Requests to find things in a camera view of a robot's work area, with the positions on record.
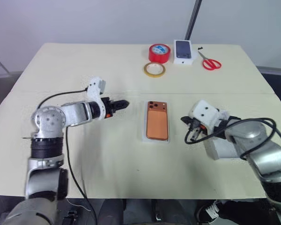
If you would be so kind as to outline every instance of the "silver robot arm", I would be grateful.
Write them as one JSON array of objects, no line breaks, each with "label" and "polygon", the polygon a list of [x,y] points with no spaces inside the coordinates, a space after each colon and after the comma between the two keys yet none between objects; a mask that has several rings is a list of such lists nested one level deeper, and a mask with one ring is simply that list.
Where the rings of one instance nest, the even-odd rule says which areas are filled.
[{"label": "silver robot arm", "polygon": [[[229,116],[227,111],[218,110],[204,100],[196,103],[181,120],[189,126],[187,144],[204,141],[212,134],[213,138],[233,143],[237,155],[248,161],[260,180],[269,202],[281,212],[281,146],[270,140],[265,142],[268,135],[261,122],[254,119],[240,122],[240,118]],[[206,137],[197,140],[200,133]]]},{"label": "silver robot arm", "polygon": [[64,163],[63,128],[112,117],[129,105],[126,100],[110,101],[100,98],[105,81],[91,79],[87,88],[88,101],[44,106],[31,116],[36,131],[31,134],[31,157],[25,187],[25,201],[7,216],[4,225],[52,225],[57,202],[67,196],[68,173]]}]

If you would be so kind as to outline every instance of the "tabletop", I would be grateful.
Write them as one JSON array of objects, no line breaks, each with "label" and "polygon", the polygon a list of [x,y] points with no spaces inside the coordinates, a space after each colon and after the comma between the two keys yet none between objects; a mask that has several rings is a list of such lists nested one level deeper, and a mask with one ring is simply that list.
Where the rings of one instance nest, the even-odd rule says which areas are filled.
[{"label": "tabletop", "polygon": [[[148,45],[45,44],[0,106],[0,195],[24,193],[30,141],[22,137],[33,131],[30,115],[37,104],[53,93],[82,89],[96,75],[106,81],[103,96],[126,99],[130,105],[112,118],[69,128],[73,170],[89,198],[265,197],[247,162],[215,161],[203,143],[184,143],[187,127],[180,118],[200,99],[243,119],[273,118],[281,131],[281,102],[243,50],[237,45],[202,46],[205,55],[222,63],[221,69],[205,71],[199,58],[185,67],[168,62],[163,77],[150,78],[142,71]],[[243,65],[237,71],[233,58],[235,65]],[[85,93],[65,95],[47,104],[85,98]],[[148,100],[168,102],[170,143],[142,141]],[[281,145],[276,135],[273,140]],[[68,197],[81,197],[69,179]]]}]

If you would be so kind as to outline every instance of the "black cable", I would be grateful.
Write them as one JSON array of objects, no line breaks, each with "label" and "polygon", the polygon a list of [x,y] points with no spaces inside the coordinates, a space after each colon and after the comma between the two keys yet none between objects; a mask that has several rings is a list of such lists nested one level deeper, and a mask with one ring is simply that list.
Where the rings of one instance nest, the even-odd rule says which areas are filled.
[{"label": "black cable", "polygon": [[74,91],[62,92],[62,93],[58,93],[58,94],[55,94],[55,95],[51,95],[51,96],[45,98],[45,99],[37,106],[37,109],[39,109],[45,101],[49,100],[49,99],[52,98],[52,97],[55,97],[55,96],[58,96],[58,95],[65,95],[65,94],[81,93],[81,92],[85,92],[85,91],[87,91],[87,90],[88,90],[88,88],[85,88],[85,89],[83,89],[83,90],[74,90]]},{"label": "black cable", "polygon": [[68,127],[66,127],[66,146],[67,146],[67,163],[69,165],[69,169],[70,169],[70,173],[72,175],[72,178],[74,180],[74,183],[76,184],[78,190],[80,191],[81,195],[83,196],[83,198],[85,199],[85,201],[87,202],[87,204],[89,205],[89,208],[91,210],[91,214],[92,214],[92,218],[94,219],[94,222],[95,222],[95,225],[97,225],[97,216],[96,216],[96,212],[92,206],[92,204],[89,202],[89,199],[86,197],[86,195],[84,194],[84,192],[82,191],[81,187],[79,186],[76,178],[75,178],[75,175],[73,173],[73,170],[72,170],[72,166],[71,166],[71,162],[70,162],[70,153],[69,153],[69,144],[68,144],[68,138],[67,138],[67,130],[68,130]]},{"label": "black cable", "polygon": [[212,138],[212,137],[214,137],[214,136],[216,136],[216,135],[222,133],[223,131],[225,131],[225,130],[228,129],[228,128],[231,128],[231,127],[234,127],[234,126],[236,126],[236,125],[238,125],[238,124],[240,124],[240,123],[249,122],[249,121],[257,121],[257,122],[264,123],[264,124],[266,124],[266,125],[268,125],[269,127],[272,128],[272,132],[271,132],[271,134],[270,134],[262,143],[260,143],[259,145],[255,146],[254,148],[252,148],[252,149],[250,149],[250,150],[244,152],[244,153],[240,156],[241,159],[246,160],[246,159],[244,158],[244,156],[246,156],[246,155],[249,154],[249,153],[252,153],[253,151],[255,151],[255,150],[259,149],[260,147],[262,147],[263,145],[265,145],[268,141],[270,141],[270,140],[272,139],[272,137],[273,137],[273,135],[274,135],[275,133],[277,133],[277,134],[279,135],[279,137],[281,138],[281,132],[276,128],[276,122],[275,122],[273,119],[271,119],[271,118],[256,118],[256,119],[245,119],[245,120],[240,120],[240,121],[237,121],[237,122],[235,122],[235,123],[232,123],[232,124],[228,125],[227,127],[224,127],[224,128],[222,128],[222,129],[220,129],[220,130],[217,130],[216,132],[214,132],[214,133],[211,134],[211,135],[207,135],[207,136],[205,136],[205,137],[203,137],[203,138],[201,138],[201,139],[199,139],[199,140],[191,141],[191,142],[189,142],[189,141],[187,140],[187,139],[188,139],[188,136],[189,136],[189,134],[190,134],[190,132],[191,132],[191,130],[188,130],[188,132],[186,133],[186,136],[185,136],[185,138],[184,138],[184,141],[185,141],[186,144],[196,144],[196,143],[205,141],[205,140],[207,140],[207,139],[209,139],[209,138]]}]

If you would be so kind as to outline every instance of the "red tape roll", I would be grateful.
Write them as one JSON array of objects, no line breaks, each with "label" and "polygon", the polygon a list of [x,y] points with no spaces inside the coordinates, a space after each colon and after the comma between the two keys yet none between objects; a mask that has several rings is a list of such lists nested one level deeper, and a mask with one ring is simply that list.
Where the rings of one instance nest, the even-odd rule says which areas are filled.
[{"label": "red tape roll", "polygon": [[151,45],[149,48],[149,60],[151,62],[165,63],[169,60],[170,48],[164,44]]}]

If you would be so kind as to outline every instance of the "sneaker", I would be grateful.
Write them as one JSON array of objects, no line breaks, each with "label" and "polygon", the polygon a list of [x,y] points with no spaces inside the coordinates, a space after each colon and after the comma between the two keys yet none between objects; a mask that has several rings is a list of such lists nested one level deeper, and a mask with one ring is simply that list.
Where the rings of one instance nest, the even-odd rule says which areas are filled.
[{"label": "sneaker", "polygon": [[212,223],[218,217],[218,212],[220,209],[218,205],[221,204],[217,201],[214,201],[212,204],[206,204],[201,206],[196,212],[196,219],[198,223]]}]

